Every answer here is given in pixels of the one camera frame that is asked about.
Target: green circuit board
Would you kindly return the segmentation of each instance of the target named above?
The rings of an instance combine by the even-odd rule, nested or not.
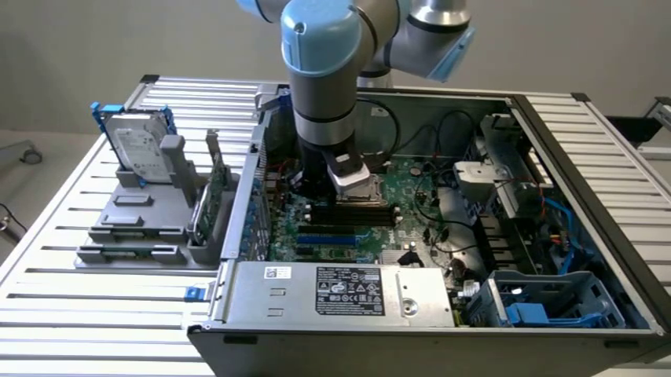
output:
[[[383,250],[403,250],[408,248],[410,242],[415,242],[418,247],[424,247],[423,232],[430,226],[428,220],[415,213],[414,197],[418,184],[419,194],[427,196],[423,211],[430,216],[439,217],[439,209],[430,206],[431,201],[431,181],[414,177],[410,173],[412,167],[422,169],[424,162],[415,159],[392,159],[391,166],[386,174],[378,174],[382,179],[380,191],[388,205],[395,205],[400,209],[403,220],[395,227],[356,226],[356,246],[311,245],[314,254],[299,255],[296,250],[299,244],[299,226],[310,225],[306,221],[306,205],[315,204],[315,201],[292,194],[291,204],[286,203],[280,210],[280,205],[275,199],[271,203],[272,235],[268,259],[284,262],[358,262],[374,263]]]

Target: warning label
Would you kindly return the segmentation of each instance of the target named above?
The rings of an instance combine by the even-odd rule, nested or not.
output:
[[[323,316],[383,316],[380,269],[318,267],[316,312]]]

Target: slotted aluminum platform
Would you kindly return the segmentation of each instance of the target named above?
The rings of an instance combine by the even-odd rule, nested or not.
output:
[[[219,129],[224,160],[239,172],[258,124],[252,115],[256,88],[255,83],[162,78],[155,84],[140,85],[126,105],[172,107],[179,133],[187,138],[187,157],[202,171],[210,169],[211,161],[204,134],[210,128]],[[614,207],[623,211],[618,217],[629,221],[622,224],[635,233],[639,251],[661,279],[670,282],[663,247],[649,249],[643,247],[649,241],[638,241],[646,233],[637,230],[651,229],[642,221],[651,220],[623,207],[630,196],[661,200],[655,184],[641,179],[646,176],[638,173],[633,159],[609,142],[614,138],[607,125],[583,104],[569,95],[530,96],[571,158],[587,161],[581,169],[593,174],[589,179],[595,187],[605,188],[598,193],[606,195],[607,202],[623,203]],[[599,143],[581,142],[587,140],[575,139],[582,134]],[[598,156],[599,150],[606,150],[609,157]],[[615,173],[613,170],[599,172],[595,167],[625,170],[615,179],[603,175]],[[84,243],[86,230],[116,185],[115,168],[115,156],[100,137],[0,268],[0,375],[212,376],[183,329],[187,323],[204,319],[208,304],[186,303],[183,297],[186,287],[206,284],[216,272],[160,270],[122,275],[119,270],[74,268],[75,248]],[[622,189],[630,186],[638,191]],[[663,212],[661,207],[650,208],[654,214]],[[665,222],[661,226],[666,229],[670,225]],[[671,368],[671,358],[625,367],[601,377],[666,376],[669,370],[654,368]]]

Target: capacitor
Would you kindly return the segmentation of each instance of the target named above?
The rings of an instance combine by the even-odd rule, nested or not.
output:
[[[422,169],[419,169],[418,167],[411,167],[410,175],[412,175],[414,177],[422,177]]]

